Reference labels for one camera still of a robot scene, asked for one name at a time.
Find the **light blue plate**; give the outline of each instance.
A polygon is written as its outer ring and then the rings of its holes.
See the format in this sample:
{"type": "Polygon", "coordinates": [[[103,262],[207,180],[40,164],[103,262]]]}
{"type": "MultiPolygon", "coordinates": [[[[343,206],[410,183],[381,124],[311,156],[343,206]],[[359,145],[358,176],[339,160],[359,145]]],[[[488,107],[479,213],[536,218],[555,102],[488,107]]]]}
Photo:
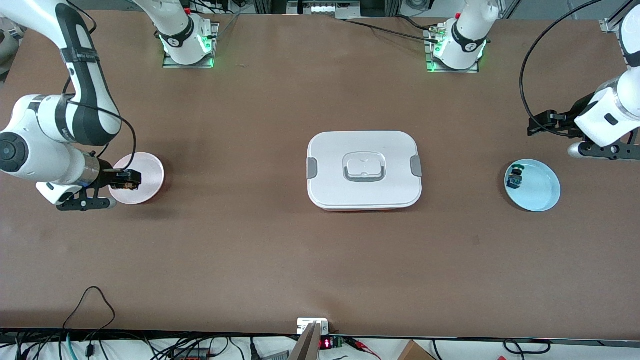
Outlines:
{"type": "Polygon", "coordinates": [[[524,159],[511,164],[504,174],[504,188],[507,194],[523,209],[546,211],[560,200],[560,181],[550,167],[537,160],[524,159]],[[522,165],[522,184],[518,189],[507,187],[507,180],[513,165],[522,165]]]}

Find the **brown tabletop surface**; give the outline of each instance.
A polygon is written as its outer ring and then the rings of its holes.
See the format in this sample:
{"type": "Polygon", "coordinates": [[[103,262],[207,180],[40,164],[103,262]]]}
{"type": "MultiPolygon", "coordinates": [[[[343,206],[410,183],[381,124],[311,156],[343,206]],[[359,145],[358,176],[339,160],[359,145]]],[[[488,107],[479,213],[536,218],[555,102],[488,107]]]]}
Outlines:
{"type": "MultiPolygon", "coordinates": [[[[498,21],[480,74],[434,74],[419,41],[322,16],[247,15],[223,35],[215,68],[168,70],[144,13],[93,14],[113,98],[171,184],[151,204],[62,213],[2,174],[1,326],[60,327],[97,285],[120,329],[293,332],[297,317],[323,316],[343,334],[640,340],[638,165],[576,160],[572,140],[526,136],[518,72],[548,22],[498,21]],[[317,208],[311,138],[372,129],[417,142],[418,203],[317,208]],[[523,158],[560,178],[552,210],[507,200],[504,171],[523,158]]],[[[368,21],[420,35],[400,19],[368,21]]],[[[615,36],[570,21],[528,69],[539,113],[568,110],[625,65],[615,36]]],[[[0,91],[0,125],[19,97],[59,94],[66,76],[57,48],[30,31],[0,91]]],[[[104,158],[130,150],[123,127],[104,158]]],[[[71,326],[108,318],[92,293],[71,326]]]]}

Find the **round plate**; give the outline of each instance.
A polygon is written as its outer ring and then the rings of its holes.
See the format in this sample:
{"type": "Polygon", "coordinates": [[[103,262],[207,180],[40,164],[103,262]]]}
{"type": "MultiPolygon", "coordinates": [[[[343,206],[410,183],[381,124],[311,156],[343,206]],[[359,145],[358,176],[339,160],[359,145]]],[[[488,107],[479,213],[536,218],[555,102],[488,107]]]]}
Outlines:
{"type": "Polygon", "coordinates": [[[560,180],[556,173],[537,160],[524,159],[511,164],[504,174],[504,188],[516,205],[529,211],[549,210],[560,200],[560,180]],[[517,189],[507,186],[513,165],[524,167],[522,184],[517,189]]]}
{"type": "MultiPolygon", "coordinates": [[[[113,168],[125,167],[130,157],[131,155],[125,156],[113,168]]],[[[126,205],[142,204],[156,196],[164,182],[164,166],[162,166],[160,160],[146,152],[136,152],[129,168],[142,174],[140,187],[137,190],[115,190],[109,188],[111,196],[126,205]]]]}

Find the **white plastic container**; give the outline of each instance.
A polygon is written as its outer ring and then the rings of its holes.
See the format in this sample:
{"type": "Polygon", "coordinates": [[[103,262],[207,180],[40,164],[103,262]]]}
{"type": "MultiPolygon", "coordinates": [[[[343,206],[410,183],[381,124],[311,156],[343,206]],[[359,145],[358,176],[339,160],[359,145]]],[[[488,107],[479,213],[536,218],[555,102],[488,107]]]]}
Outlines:
{"type": "Polygon", "coordinates": [[[406,208],[422,194],[418,147],[401,131],[318,134],[307,150],[307,190],[325,210],[406,208]]]}

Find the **pink plate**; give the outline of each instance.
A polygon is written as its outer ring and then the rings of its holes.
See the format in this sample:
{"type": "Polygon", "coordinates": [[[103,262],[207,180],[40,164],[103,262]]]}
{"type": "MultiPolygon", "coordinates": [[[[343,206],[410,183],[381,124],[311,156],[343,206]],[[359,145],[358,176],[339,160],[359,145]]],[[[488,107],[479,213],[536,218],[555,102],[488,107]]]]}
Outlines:
{"type": "MultiPolygon", "coordinates": [[[[131,155],[125,156],[113,168],[125,167],[130,157],[131,155]]],[[[137,190],[114,190],[109,188],[111,196],[126,205],[142,204],[156,196],[164,182],[164,166],[160,159],[146,152],[137,152],[129,168],[142,174],[140,187],[137,190]]]]}

